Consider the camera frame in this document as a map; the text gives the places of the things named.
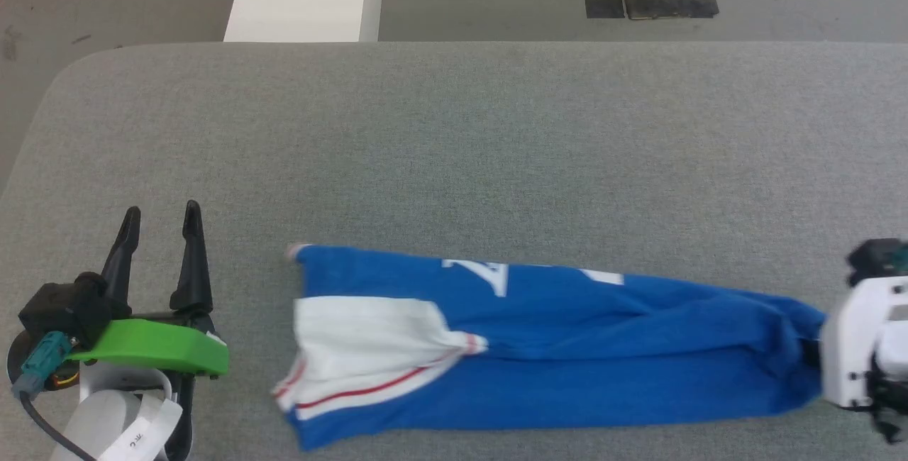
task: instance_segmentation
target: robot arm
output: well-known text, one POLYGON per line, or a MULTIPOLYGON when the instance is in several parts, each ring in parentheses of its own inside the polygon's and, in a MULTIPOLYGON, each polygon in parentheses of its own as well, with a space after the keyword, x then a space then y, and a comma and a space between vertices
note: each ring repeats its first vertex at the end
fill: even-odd
POLYGON ((908 426, 908 244, 872 239, 849 255, 852 292, 821 332, 823 396, 871 413, 887 442, 908 426))
POLYGON ((129 208, 101 274, 45 284, 19 313, 26 331, 10 347, 7 374, 14 396, 58 442, 52 459, 97 458, 132 430, 142 409, 160 410, 161 416, 168 409, 168 432, 158 434, 165 444, 153 449, 160 449, 156 459, 183 461, 192 447, 195 378, 227 372, 227 347, 210 317, 214 306, 199 204, 186 204, 184 259, 171 311, 133 313, 127 303, 139 228, 139 208, 129 208), (42 390, 73 384, 80 384, 80 404, 61 434, 31 401, 42 390), (165 402, 141 394, 153 389, 163 390, 165 402), (162 406, 153 409, 155 402, 162 406))

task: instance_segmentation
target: gray fabric surface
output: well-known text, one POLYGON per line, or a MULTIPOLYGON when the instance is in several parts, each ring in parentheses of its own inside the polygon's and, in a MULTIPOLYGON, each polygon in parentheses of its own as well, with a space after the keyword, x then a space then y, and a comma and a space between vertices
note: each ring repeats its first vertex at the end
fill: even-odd
MULTIPOLYGON (((908 231, 906 73, 908 47, 861 44, 96 54, 56 79, 0 199, 0 345, 40 284, 99 270, 133 204, 131 302, 164 309, 194 197, 233 356, 198 386, 198 461, 903 458, 866 416, 821 402, 708 425, 398 431, 303 455, 269 390, 294 355, 292 241, 660 274, 828 310, 849 249, 908 231)), ((4 459, 49 455, 0 394, 4 459)), ((38 406, 62 425, 75 399, 38 406)))

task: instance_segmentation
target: black cable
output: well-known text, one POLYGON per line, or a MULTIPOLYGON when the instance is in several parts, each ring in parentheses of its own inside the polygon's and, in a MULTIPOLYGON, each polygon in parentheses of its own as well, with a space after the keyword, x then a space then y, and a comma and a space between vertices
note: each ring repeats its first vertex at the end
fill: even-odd
POLYGON ((71 442, 69 438, 66 438, 66 436, 62 435, 59 431, 54 429, 54 426, 50 425, 45 420, 45 418, 41 416, 41 413, 38 413, 38 410, 35 409, 35 405, 33 405, 32 401, 28 398, 27 393, 19 393, 19 402, 22 403, 22 407, 26 409, 26 413, 31 416, 32 420, 37 423, 38 427, 41 428, 43 432, 48 433, 48 436, 54 439, 56 443, 62 445, 66 450, 72 452, 72 454, 75 454, 75 457, 82 459, 82 461, 97 461, 92 457, 91 454, 88 454, 88 452, 85 452, 84 450, 79 448, 79 446, 71 442))

